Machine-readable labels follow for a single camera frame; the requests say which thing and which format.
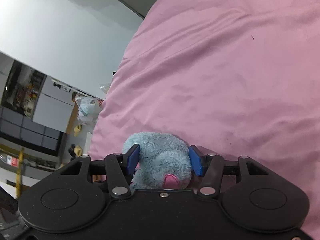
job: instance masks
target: screw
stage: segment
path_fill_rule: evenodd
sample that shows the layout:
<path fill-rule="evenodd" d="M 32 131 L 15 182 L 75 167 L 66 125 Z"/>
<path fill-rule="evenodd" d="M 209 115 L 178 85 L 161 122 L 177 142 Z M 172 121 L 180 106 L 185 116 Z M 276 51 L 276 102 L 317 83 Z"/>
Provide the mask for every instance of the screw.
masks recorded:
<path fill-rule="evenodd" d="M 203 195 L 212 195 L 212 194 L 216 193 L 216 189 L 213 187 L 202 187 L 200 189 L 200 193 Z"/>
<path fill-rule="evenodd" d="M 169 197 L 169 194 L 166 192 L 160 193 L 160 197 Z"/>
<path fill-rule="evenodd" d="M 120 195 L 124 195 L 128 192 L 128 189 L 126 187 L 114 187 L 112 189 L 113 194 L 120 196 Z"/>

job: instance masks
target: blue plush toy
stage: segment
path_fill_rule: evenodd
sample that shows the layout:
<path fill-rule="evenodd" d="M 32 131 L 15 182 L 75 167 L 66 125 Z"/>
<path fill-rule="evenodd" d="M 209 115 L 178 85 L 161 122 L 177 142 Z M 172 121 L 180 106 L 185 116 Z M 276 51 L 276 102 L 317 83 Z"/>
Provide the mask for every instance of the blue plush toy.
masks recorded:
<path fill-rule="evenodd" d="M 191 163 L 184 141 L 169 133 L 135 133 L 125 141 L 122 152 L 126 153 L 135 143 L 140 145 L 140 153 L 132 190 L 187 187 Z"/>

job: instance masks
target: slipper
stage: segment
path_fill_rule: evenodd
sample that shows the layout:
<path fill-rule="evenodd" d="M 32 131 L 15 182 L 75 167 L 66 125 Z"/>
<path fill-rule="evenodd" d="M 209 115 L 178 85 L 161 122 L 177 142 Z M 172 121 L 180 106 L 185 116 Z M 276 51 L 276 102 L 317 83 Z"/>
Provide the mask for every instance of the slipper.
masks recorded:
<path fill-rule="evenodd" d="M 73 128 L 73 131 L 74 131 L 73 136 L 77 136 L 80 133 L 81 127 L 82 127 L 82 125 L 78 124 Z"/>
<path fill-rule="evenodd" d="M 81 149 L 81 147 L 80 147 L 79 145 L 77 145 L 77 146 L 73 149 L 73 151 L 75 152 L 75 154 L 76 154 L 78 157 L 82 155 L 82 149 Z"/>
<path fill-rule="evenodd" d="M 74 144 L 71 144 L 70 148 L 68 149 L 68 153 L 71 155 L 71 157 L 74 157 L 74 158 L 76 158 L 76 154 L 73 151 L 75 149 L 75 147 L 76 146 Z"/>

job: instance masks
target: yellow pole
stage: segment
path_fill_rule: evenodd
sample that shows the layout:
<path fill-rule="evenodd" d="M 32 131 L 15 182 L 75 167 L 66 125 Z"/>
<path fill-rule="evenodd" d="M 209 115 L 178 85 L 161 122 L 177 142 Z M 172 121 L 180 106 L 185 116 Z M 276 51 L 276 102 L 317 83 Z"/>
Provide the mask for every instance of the yellow pole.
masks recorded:
<path fill-rule="evenodd" d="M 22 147 L 19 152 L 19 164 L 17 169 L 17 176 L 16 176 L 16 196 L 19 198 L 21 196 L 21 184 L 22 184 L 22 175 L 21 175 L 21 167 L 22 167 L 22 161 L 23 161 L 23 150 Z"/>

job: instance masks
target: bed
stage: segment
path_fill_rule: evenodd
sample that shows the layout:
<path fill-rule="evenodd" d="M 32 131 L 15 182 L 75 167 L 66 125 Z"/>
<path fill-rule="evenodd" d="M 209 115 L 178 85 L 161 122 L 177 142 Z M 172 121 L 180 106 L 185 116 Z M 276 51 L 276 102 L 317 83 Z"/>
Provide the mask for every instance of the bed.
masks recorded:
<path fill-rule="evenodd" d="M 141 131 L 249 155 L 303 189 L 320 239 L 320 0 L 158 0 L 129 43 L 92 159 Z"/>

